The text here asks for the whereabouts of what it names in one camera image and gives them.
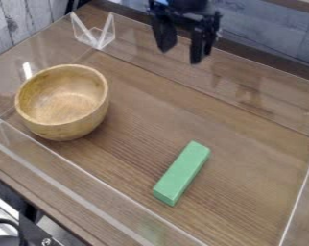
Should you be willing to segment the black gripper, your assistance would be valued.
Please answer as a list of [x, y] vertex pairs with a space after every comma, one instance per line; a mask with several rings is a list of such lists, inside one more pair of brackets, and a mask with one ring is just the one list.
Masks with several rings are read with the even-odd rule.
[[214, 0], [149, 0], [147, 14], [151, 17], [155, 45], [162, 53], [177, 44], [175, 26], [194, 29], [189, 60], [191, 64], [200, 63], [211, 54], [220, 28], [222, 14], [214, 6]]

